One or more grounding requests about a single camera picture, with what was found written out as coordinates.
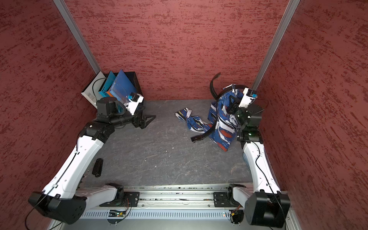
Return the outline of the small black object on table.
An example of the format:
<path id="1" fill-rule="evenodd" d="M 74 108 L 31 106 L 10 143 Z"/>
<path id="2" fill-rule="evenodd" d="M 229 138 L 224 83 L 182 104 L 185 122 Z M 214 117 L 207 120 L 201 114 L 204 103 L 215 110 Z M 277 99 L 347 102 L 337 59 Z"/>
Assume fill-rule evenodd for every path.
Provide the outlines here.
<path id="1" fill-rule="evenodd" d="M 102 169 L 103 169 L 103 162 L 104 160 L 102 158 L 98 158 L 94 164 L 93 170 L 92 170 L 92 175 L 94 175 L 95 177 L 100 177 L 102 174 Z"/>

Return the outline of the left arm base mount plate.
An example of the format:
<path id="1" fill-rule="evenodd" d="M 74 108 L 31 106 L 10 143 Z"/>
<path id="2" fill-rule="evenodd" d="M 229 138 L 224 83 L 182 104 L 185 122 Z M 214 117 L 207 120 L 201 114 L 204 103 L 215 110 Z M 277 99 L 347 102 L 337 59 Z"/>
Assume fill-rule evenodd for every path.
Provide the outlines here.
<path id="1" fill-rule="evenodd" d="M 121 192 L 115 199 L 109 202 L 110 207 L 137 207 L 140 199 L 140 192 Z"/>

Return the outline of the corner aluminium profile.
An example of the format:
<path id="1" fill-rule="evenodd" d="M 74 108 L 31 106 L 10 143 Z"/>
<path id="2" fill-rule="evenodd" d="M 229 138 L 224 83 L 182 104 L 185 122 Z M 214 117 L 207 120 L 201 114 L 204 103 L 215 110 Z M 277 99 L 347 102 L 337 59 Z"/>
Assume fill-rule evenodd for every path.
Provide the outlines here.
<path id="1" fill-rule="evenodd" d="M 254 90 L 257 90 L 257 88 L 259 87 L 266 71 L 267 71 L 267 68 L 269 66 L 269 64 L 271 63 L 271 60 L 288 28 L 288 25 L 298 7 L 300 3 L 300 0 L 290 0 L 287 4 L 287 7 L 284 11 L 284 14 L 279 22 L 279 25 L 277 27 L 277 30 L 274 34 L 274 37 L 271 41 L 271 44 L 267 50 L 267 53 L 264 57 L 264 60 L 260 66 L 260 69 L 258 71 L 258 74 L 255 78 L 255 81 L 254 81 L 254 84 L 252 86 L 252 89 Z"/>
<path id="2" fill-rule="evenodd" d="M 75 40 L 77 41 L 78 45 L 80 46 L 85 57 L 87 58 L 88 62 L 90 63 L 91 67 L 93 68 L 94 72 L 98 74 L 101 71 L 101 68 L 97 60 L 95 59 L 92 51 L 90 50 L 86 40 L 84 39 L 80 29 L 78 28 L 75 20 L 73 19 L 73 16 L 69 11 L 65 1 L 53 0 L 53 2 L 60 12 L 62 18 L 64 19 L 65 23 L 67 24 L 72 35 L 74 36 Z"/>

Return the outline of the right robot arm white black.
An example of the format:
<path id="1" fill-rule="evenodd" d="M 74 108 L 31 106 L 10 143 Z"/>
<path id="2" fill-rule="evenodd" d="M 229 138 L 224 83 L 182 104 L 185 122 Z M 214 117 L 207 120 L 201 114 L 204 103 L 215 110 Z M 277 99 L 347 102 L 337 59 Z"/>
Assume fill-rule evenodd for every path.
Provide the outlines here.
<path id="1" fill-rule="evenodd" d="M 291 202 L 288 195 L 281 192 L 267 160 L 259 131 L 263 109 L 256 104 L 241 107 L 239 103 L 234 103 L 227 112 L 234 115 L 238 123 L 236 138 L 241 143 L 243 158 L 253 180 L 252 193 L 235 186 L 232 189 L 233 199 L 243 207 L 248 224 L 286 229 Z"/>

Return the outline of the right corner aluminium profile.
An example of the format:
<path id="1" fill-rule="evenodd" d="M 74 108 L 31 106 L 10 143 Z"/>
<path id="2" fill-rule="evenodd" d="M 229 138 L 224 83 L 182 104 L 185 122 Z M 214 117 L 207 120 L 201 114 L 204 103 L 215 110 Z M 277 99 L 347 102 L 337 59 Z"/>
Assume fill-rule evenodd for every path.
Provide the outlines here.
<path id="1" fill-rule="evenodd" d="M 300 0 L 290 0 L 287 4 L 287 7 L 284 11 L 284 14 L 279 22 L 279 25 L 277 27 L 277 30 L 274 34 L 274 37 L 271 41 L 271 44 L 267 50 L 267 53 L 264 57 L 264 60 L 260 66 L 260 69 L 258 71 L 258 74 L 255 78 L 255 81 L 254 81 L 254 84 L 252 86 L 252 89 L 254 90 L 257 90 L 257 88 L 259 87 L 266 71 L 267 71 L 267 68 L 269 66 L 269 64 L 271 63 L 271 60 L 288 28 L 288 25 L 298 7 L 300 3 Z"/>

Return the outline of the black file box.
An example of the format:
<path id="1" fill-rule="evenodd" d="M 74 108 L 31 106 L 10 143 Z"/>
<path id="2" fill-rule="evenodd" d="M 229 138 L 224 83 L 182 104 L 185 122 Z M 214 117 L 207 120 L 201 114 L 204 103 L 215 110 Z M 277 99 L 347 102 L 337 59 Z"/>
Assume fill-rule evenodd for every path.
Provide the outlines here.
<path id="1" fill-rule="evenodd" d="M 125 95 L 130 95 L 131 93 L 137 93 L 143 95 L 136 73 L 123 72 L 122 70 L 116 76 L 116 83 L 118 88 L 124 89 Z"/>

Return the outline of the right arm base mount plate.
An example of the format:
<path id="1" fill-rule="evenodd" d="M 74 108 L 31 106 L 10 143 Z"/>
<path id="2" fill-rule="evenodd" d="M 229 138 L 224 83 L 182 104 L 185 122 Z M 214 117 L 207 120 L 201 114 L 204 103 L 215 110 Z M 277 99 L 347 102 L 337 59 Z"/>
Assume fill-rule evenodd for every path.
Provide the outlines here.
<path id="1" fill-rule="evenodd" d="M 216 208 L 242 208 L 242 205 L 233 198 L 232 192 L 214 192 L 213 199 Z"/>

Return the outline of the left corner aluminium profile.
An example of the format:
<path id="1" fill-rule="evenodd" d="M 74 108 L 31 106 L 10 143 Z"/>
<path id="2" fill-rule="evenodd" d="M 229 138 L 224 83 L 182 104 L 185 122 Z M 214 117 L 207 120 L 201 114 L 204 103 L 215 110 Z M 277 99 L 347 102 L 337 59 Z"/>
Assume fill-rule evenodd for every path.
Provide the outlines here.
<path id="1" fill-rule="evenodd" d="M 94 72 L 98 74 L 101 71 L 101 68 L 97 60 L 95 59 L 92 51 L 90 50 L 86 40 L 84 39 L 80 29 L 78 28 L 75 20 L 73 19 L 73 16 L 69 11 L 65 1 L 53 0 L 53 2 L 60 12 L 62 18 L 64 19 L 65 23 L 67 24 L 72 35 L 74 36 L 75 40 L 77 41 L 78 45 L 80 46 L 85 57 L 87 58 L 88 62 L 90 63 L 91 67 L 93 68 Z"/>

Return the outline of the teal folder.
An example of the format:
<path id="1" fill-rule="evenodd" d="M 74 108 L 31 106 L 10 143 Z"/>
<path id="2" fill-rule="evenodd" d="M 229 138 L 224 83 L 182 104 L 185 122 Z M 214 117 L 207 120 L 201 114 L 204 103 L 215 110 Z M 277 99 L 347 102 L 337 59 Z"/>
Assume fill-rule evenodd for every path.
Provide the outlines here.
<path id="1" fill-rule="evenodd" d="M 109 92 L 111 86 L 113 85 L 114 81 L 116 79 L 116 75 L 110 71 L 106 80 L 104 81 L 103 85 L 101 86 L 99 90 L 99 94 L 102 97 L 113 97 L 112 94 Z"/>

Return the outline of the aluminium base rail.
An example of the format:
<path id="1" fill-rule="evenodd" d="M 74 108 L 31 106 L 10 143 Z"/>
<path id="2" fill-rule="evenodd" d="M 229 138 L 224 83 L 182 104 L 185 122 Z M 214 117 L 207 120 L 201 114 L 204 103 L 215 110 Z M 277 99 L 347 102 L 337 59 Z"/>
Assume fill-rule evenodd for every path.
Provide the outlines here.
<path id="1" fill-rule="evenodd" d="M 214 192 L 232 192 L 233 187 L 240 187 L 247 193 L 251 193 L 244 185 L 230 184 L 228 187 L 219 188 L 213 191 L 211 188 L 188 187 L 175 188 L 173 190 L 144 190 L 128 191 L 140 192 L 140 199 L 137 207 L 165 206 L 182 208 L 189 205 L 191 209 L 195 206 L 204 208 L 215 208 L 213 193 Z M 95 207 L 109 207 L 109 202 L 113 201 L 118 193 L 125 192 L 123 186 L 116 184 L 108 184 L 96 189 L 80 189 L 75 191 L 66 191 L 62 186 L 54 188 L 49 196 L 54 201 L 67 202 L 69 205 L 75 204 L 78 209 L 83 211 L 90 210 Z"/>

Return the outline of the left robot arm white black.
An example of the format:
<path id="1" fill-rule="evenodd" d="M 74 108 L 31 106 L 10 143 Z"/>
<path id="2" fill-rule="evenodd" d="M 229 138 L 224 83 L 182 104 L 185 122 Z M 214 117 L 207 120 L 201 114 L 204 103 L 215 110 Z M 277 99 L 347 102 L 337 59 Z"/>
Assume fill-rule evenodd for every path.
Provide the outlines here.
<path id="1" fill-rule="evenodd" d="M 143 100 L 137 93 L 127 96 L 125 103 L 115 97 L 98 100 L 96 118 L 80 131 L 63 166 L 41 192 L 33 192 L 29 197 L 32 209 L 44 217 L 73 224 L 84 212 L 105 203 L 116 201 L 132 207 L 123 186 L 109 183 L 96 189 L 80 189 L 79 185 L 93 158 L 117 128 L 132 124 L 144 129 L 156 118 L 143 114 Z"/>

